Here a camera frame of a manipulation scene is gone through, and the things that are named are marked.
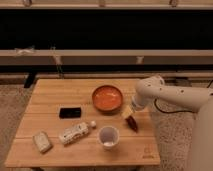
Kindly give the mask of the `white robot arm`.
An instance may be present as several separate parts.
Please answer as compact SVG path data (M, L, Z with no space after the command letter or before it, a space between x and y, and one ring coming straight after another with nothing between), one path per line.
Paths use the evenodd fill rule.
M213 171L213 89L168 86L161 76L140 79L123 118L143 110L150 99L162 99L198 114L185 171Z

